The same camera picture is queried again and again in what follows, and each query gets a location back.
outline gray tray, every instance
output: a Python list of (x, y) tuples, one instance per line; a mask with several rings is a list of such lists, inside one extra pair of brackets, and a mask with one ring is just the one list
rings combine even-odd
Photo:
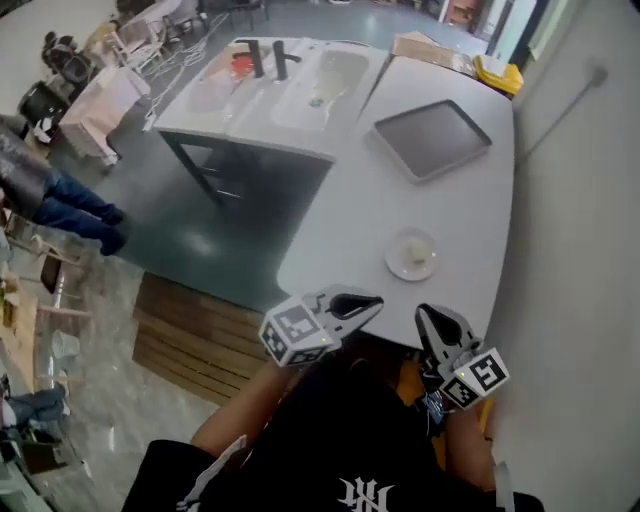
[(377, 121), (372, 133), (414, 183), (458, 167), (491, 146), (488, 135), (452, 100)]

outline small plate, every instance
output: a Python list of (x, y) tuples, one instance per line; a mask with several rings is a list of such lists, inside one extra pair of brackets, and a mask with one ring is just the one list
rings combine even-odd
[[(411, 259), (411, 244), (424, 244), (430, 252), (422, 263), (414, 263)], [(436, 268), (436, 242), (429, 233), (419, 228), (402, 228), (384, 251), (384, 259), (389, 270), (405, 281), (422, 281)]]

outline yellow object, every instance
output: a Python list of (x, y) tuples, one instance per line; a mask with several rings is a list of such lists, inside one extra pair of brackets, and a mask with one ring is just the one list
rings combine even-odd
[(518, 94), (524, 85), (524, 78), (515, 64), (505, 64), (488, 55), (473, 58), (478, 80), (509, 94)]

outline table leg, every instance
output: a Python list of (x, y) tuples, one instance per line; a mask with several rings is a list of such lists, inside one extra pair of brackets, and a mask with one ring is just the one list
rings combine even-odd
[(217, 189), (215, 189), (214, 187), (212, 187), (211, 183), (209, 183), (204, 178), (204, 176), (202, 176), (202, 173), (200, 172), (200, 169), (193, 162), (193, 160), (191, 160), (191, 157), (182, 148), (180, 143), (171, 140), (170, 137), (166, 137), (164, 134), (161, 134), (161, 135), (162, 135), (162, 138), (165, 140), (165, 142), (169, 145), (171, 150), (178, 157), (178, 160), (180, 160), (182, 165), (184, 165), (185, 169), (187, 170), (187, 172), (189, 174), (191, 174), (193, 179), (196, 180), (196, 183), (198, 185), (200, 185), (200, 188), (202, 190), (204, 190), (205, 194), (207, 194), (209, 199), (211, 199), (211, 201), (213, 201), (217, 206), (224, 206), (224, 202), (220, 198), (219, 191)]

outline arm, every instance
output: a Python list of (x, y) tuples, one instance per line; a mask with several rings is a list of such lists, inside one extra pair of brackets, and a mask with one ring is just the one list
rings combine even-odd
[(473, 407), (449, 414), (445, 433), (447, 472), (483, 491), (495, 489), (491, 442), (480, 430), (478, 409)]
[(273, 361), (265, 363), (231, 402), (204, 422), (191, 444), (214, 457), (242, 435), (247, 436), (247, 446), (251, 446), (296, 372), (296, 368), (280, 368)]

